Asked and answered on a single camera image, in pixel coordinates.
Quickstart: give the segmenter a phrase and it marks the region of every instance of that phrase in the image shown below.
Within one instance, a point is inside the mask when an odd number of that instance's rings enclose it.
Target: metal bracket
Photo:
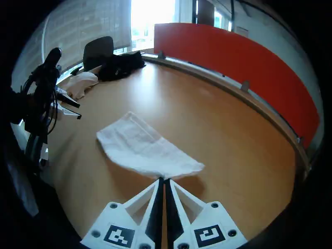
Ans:
[[[68,93],[64,90],[59,88],[58,86],[55,86],[56,90],[56,98],[62,102],[65,102],[69,105],[72,105],[73,107],[79,108],[80,104],[77,103],[75,100],[73,100],[71,97],[68,96]]]
[[[164,181],[156,180],[124,204],[108,203],[81,243],[91,249],[161,248]],[[140,224],[133,215],[149,202]]]
[[[176,184],[165,181],[168,248],[238,248],[247,240],[220,202],[205,203]],[[186,205],[196,218],[190,222]]]
[[[158,59],[166,59],[166,56],[165,56],[165,54],[164,54],[163,51],[160,51],[160,52],[158,53]]]
[[[242,83],[241,90],[247,93],[249,90],[249,87],[250,87],[249,81],[245,81]]]

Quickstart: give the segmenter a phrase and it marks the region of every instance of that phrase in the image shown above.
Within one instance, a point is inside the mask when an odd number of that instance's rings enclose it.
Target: black cable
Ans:
[[[51,128],[51,130],[49,132],[47,132],[47,135],[49,135],[55,128],[55,124],[56,124],[56,120],[58,119],[58,100],[56,98],[56,92],[55,92],[55,89],[53,89],[53,101],[55,102],[55,119],[54,119],[54,124],[53,124],[53,127]]]

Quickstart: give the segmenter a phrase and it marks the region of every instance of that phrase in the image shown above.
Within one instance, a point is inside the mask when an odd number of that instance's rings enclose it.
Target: screw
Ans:
[[[151,246],[148,244],[140,244],[139,249],[151,249]]]
[[[228,236],[230,236],[230,237],[234,237],[235,235],[236,235],[236,231],[234,229],[232,229],[228,232]]]
[[[100,237],[100,232],[97,231],[97,230],[93,230],[93,231],[91,232],[91,235],[94,236],[95,238],[98,238],[98,237]]]
[[[187,243],[181,243],[178,245],[178,249],[189,249],[189,245]]]
[[[117,204],[116,204],[116,203],[112,203],[112,204],[110,205],[110,208],[117,208]]]

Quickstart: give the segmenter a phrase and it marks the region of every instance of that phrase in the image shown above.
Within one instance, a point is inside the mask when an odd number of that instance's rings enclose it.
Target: white wall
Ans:
[[[237,32],[237,27],[247,29],[249,39],[266,47],[282,59],[307,88],[320,117],[319,127],[308,151],[315,150],[323,137],[324,116],[318,80],[306,53],[296,39],[270,17],[264,17],[264,20],[262,20],[262,16],[252,15],[252,17],[248,17],[236,13],[234,22],[235,32]]]

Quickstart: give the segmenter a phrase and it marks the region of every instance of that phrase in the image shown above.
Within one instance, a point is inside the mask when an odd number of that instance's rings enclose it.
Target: white fabric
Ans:
[[[113,162],[145,176],[178,178],[204,168],[132,112],[97,132],[97,138]]]
[[[61,86],[62,89],[67,91],[68,95],[78,100],[84,97],[84,90],[98,83],[98,77],[90,72],[82,72],[68,81],[67,84]]]

